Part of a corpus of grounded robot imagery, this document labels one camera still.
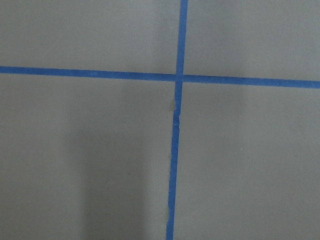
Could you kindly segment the blue tape strip lengthwise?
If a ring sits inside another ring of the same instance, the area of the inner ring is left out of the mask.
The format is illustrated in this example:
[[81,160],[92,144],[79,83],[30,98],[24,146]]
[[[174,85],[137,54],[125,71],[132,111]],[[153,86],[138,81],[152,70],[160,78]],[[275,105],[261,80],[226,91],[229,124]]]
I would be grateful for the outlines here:
[[185,65],[186,31],[188,17],[188,1],[181,0],[179,8],[179,26],[177,39],[176,73],[174,83],[174,110],[172,119],[171,156],[168,182],[168,219],[166,223],[167,240],[174,238],[175,205],[177,189],[177,172],[180,139],[180,116]]

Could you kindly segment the blue tape strip crosswise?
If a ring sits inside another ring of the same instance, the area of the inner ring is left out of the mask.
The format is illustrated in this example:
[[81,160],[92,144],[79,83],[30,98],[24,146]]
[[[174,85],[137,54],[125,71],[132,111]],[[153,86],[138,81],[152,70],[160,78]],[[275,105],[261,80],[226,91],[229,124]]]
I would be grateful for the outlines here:
[[[163,82],[174,82],[177,78],[175,74],[166,74],[166,73],[123,72],[123,71],[17,67],[17,66],[1,66],[0,72],[2,74],[63,76],[63,77],[79,77],[79,78],[104,78],[104,79],[144,80],[144,81],[163,81]],[[185,83],[202,83],[202,84],[229,84],[229,85],[288,87],[288,88],[306,88],[306,89],[320,88],[319,81],[296,80],[296,79],[184,75],[182,77],[182,81]]]

